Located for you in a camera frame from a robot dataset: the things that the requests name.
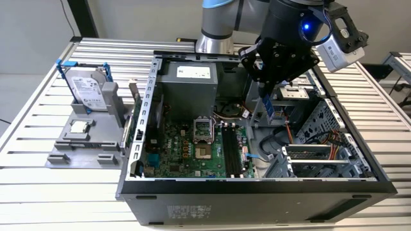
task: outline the green circuit board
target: green circuit board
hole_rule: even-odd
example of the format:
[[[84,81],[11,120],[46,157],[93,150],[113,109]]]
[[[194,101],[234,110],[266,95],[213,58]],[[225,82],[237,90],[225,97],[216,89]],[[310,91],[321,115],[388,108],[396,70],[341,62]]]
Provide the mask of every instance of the green circuit board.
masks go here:
[[[192,142],[192,123],[166,123],[164,128],[162,149],[158,153],[158,167],[149,167],[145,163],[144,176],[154,178],[225,178],[225,163],[222,155],[222,137],[221,127],[214,126],[214,139],[212,144],[194,144]],[[237,137],[240,137],[241,146],[245,137],[245,129],[236,129]],[[210,155],[204,155],[202,147],[210,147]],[[238,155],[241,155],[241,147],[238,145]],[[244,171],[245,178],[253,177],[252,164],[249,169]]]

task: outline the robotic arm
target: robotic arm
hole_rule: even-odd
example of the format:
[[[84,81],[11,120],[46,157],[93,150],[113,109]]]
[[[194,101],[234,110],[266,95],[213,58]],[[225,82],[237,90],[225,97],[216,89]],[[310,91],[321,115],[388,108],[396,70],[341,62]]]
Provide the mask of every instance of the robotic arm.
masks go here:
[[[225,5],[230,6],[230,10],[236,3],[232,0],[218,2],[225,2]],[[318,63],[318,58],[310,50],[313,46],[330,72],[350,65],[364,56],[362,47],[366,46],[368,35],[357,31],[346,8],[334,0],[238,0],[237,2],[242,5],[249,5],[252,2],[264,2],[265,4],[269,2],[256,44],[238,50],[241,64],[252,80],[258,83],[261,98],[269,96],[277,83],[284,80],[290,82]],[[337,19],[342,20],[345,28],[338,28]],[[324,24],[329,28],[329,33],[320,41],[313,41]],[[202,37],[210,35],[204,31],[205,25],[202,15]],[[225,33],[229,32],[229,26],[225,23],[222,23],[222,28],[228,29]],[[214,52],[221,50],[221,47],[229,47],[221,46],[217,40],[218,38],[226,40],[229,36],[214,36],[213,38],[214,41],[208,44],[204,43],[204,38],[198,40],[197,52]],[[226,49],[218,53],[229,52],[230,50]],[[261,66],[256,64],[257,55],[262,63]]]

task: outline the metal frame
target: metal frame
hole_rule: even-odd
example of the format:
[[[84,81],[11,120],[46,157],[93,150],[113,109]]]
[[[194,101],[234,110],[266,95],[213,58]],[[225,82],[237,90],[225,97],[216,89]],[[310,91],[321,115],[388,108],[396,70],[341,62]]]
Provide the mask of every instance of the metal frame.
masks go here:
[[[228,56],[225,55],[212,55],[212,59],[206,59],[206,54],[196,54],[192,55],[190,53],[165,53],[154,55],[153,61],[152,61],[152,67],[149,71],[149,80],[156,78],[156,73],[160,70],[160,66],[164,64],[164,62],[172,62],[172,61],[180,61],[180,60],[208,60],[208,62],[212,61],[221,61],[228,60],[230,62],[234,62],[233,60],[226,59]],[[318,81],[322,85],[322,88],[325,89],[325,92],[330,92],[333,94],[333,90],[329,86],[328,80],[321,77],[321,72],[317,72],[317,69],[312,70],[314,75],[318,77]],[[154,83],[150,83],[146,85],[145,92],[152,92]],[[150,93],[145,93],[142,105],[146,103],[146,106],[149,106],[150,103]],[[177,205],[185,205],[185,196],[186,194],[196,195],[201,201],[201,203],[206,202],[206,205],[210,207],[217,206],[216,201],[218,201],[224,196],[226,195],[240,195],[244,198],[248,198],[252,200],[254,197],[260,197],[261,194],[269,195],[272,200],[277,200],[281,198],[282,200],[294,200],[293,197],[298,198],[300,202],[306,204],[308,198],[305,198],[305,194],[310,193],[313,195],[313,198],[320,199],[321,197],[328,197],[329,195],[337,193],[341,194],[341,196],[334,196],[332,199],[332,202],[328,207],[326,211],[324,211],[322,215],[316,215],[317,212],[313,212],[309,214],[309,218],[304,218],[305,220],[297,220],[297,222],[336,222],[344,217],[349,216],[354,211],[358,211],[368,207],[369,205],[377,203],[380,200],[388,198],[389,196],[396,194],[396,189],[392,185],[392,183],[388,180],[388,177],[381,170],[381,167],[374,160],[370,151],[366,147],[366,144],[364,140],[360,137],[360,134],[357,130],[354,129],[352,125],[352,121],[345,114],[345,111],[342,110],[342,106],[340,102],[336,100],[334,96],[329,96],[329,99],[325,99],[326,106],[329,107],[329,110],[332,111],[330,114],[333,116],[337,116],[340,114],[340,121],[337,121],[337,124],[346,124],[344,127],[349,134],[352,134],[353,140],[357,143],[358,152],[362,153],[362,156],[360,155],[360,158],[365,158],[365,163],[369,164],[373,174],[368,175],[366,180],[369,181],[360,181],[365,179],[350,179],[346,181],[342,181],[342,179],[334,180],[329,179],[329,181],[313,181],[313,179],[306,180],[304,178],[290,179],[290,178],[268,178],[268,179],[245,179],[245,178],[222,178],[222,179],[196,179],[196,178],[140,178],[136,177],[138,173],[136,173],[136,167],[141,166],[141,149],[144,144],[144,138],[138,141],[136,141],[136,144],[133,144],[132,152],[130,152],[130,158],[128,169],[122,169],[122,172],[126,172],[126,174],[121,174],[120,183],[118,183],[118,189],[117,193],[120,194],[121,198],[125,199],[130,210],[134,212],[136,217],[138,218],[138,222],[144,225],[149,224],[150,222],[162,222],[164,224],[229,224],[229,222],[240,222],[242,224],[253,224],[258,222],[269,222],[270,216],[278,216],[281,215],[272,211],[269,213],[269,216],[266,214],[266,211],[260,210],[260,205],[256,205],[253,203],[245,203],[248,209],[257,211],[253,214],[249,214],[246,218],[242,218],[241,221],[237,221],[232,217],[225,217],[226,221],[221,221],[216,218],[216,214],[225,213],[230,211],[233,207],[237,205],[233,204],[233,201],[228,200],[226,204],[224,205],[224,208],[218,208],[218,211],[213,210],[213,216],[209,217],[209,220],[198,221],[196,219],[174,219],[172,220],[169,218],[170,215],[164,215],[165,207],[169,207],[174,203]],[[142,134],[145,133],[145,118],[142,110],[149,111],[149,109],[141,109],[140,116],[142,118],[138,118],[138,124],[137,129],[142,131]],[[361,202],[357,204],[349,204],[345,205],[344,209],[340,208],[340,206],[334,206],[340,203],[340,200],[342,198],[362,198]],[[290,211],[290,213],[294,213],[296,207],[293,205],[284,205],[284,208]],[[144,213],[144,211],[153,211],[156,210],[157,213],[153,214],[152,212]]]
[[[68,5],[76,20],[80,35],[88,38],[97,38],[98,33],[88,6],[88,0],[68,0]]]

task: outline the black cable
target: black cable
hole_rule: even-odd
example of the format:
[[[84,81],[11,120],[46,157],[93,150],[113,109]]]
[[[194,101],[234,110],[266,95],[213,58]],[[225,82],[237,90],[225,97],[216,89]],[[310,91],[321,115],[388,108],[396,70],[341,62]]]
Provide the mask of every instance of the black cable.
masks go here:
[[[394,84],[393,84],[393,86],[392,86],[392,88],[390,88],[390,91],[389,91],[389,94],[388,94],[388,95],[390,95],[390,93],[392,93],[392,91],[393,91],[393,88],[394,88],[394,86],[397,85],[397,82],[398,82],[400,78],[401,78],[401,76],[397,78],[397,80],[396,80],[396,82],[394,82]]]
[[[6,120],[3,119],[0,119],[1,122],[6,123],[6,124],[11,124],[10,122],[7,122]]]
[[[272,130],[272,133],[270,133],[268,136],[265,136],[265,137],[260,140],[260,142],[257,143],[257,147],[258,147],[258,149],[261,150],[261,152],[262,152],[265,155],[269,155],[270,153],[266,152],[266,151],[264,150],[262,145],[264,145],[264,143],[265,143],[269,139],[273,139],[273,141],[274,141],[280,146],[286,145],[286,143],[284,143],[282,141],[277,140],[277,138],[276,138],[276,134],[277,134],[278,132],[281,132],[281,131],[284,130],[284,128],[285,128],[285,127],[277,127],[276,129],[273,129],[273,130]]]
[[[74,36],[74,30],[72,29],[72,26],[70,26],[70,23],[69,23],[69,20],[68,20],[66,14],[65,14],[65,9],[64,9],[62,0],[60,0],[60,3],[61,3],[61,7],[62,7],[64,17],[65,17],[66,23],[68,23],[69,28],[70,28],[70,31],[72,31],[72,36]]]

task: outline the white wall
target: white wall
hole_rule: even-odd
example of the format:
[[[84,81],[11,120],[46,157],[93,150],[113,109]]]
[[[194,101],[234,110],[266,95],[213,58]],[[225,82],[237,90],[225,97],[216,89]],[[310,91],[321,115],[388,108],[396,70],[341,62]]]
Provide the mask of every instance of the white wall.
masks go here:
[[[202,0],[88,0],[102,38],[174,41],[197,38]],[[338,0],[358,29],[369,34],[364,62],[378,63],[389,51],[411,52],[411,0]],[[234,33],[234,42],[256,36]]]
[[[201,31],[202,0],[88,0],[101,38],[174,41],[196,39]],[[234,33],[234,42],[256,35]]]
[[[0,73],[45,74],[70,37],[60,0],[0,0]]]

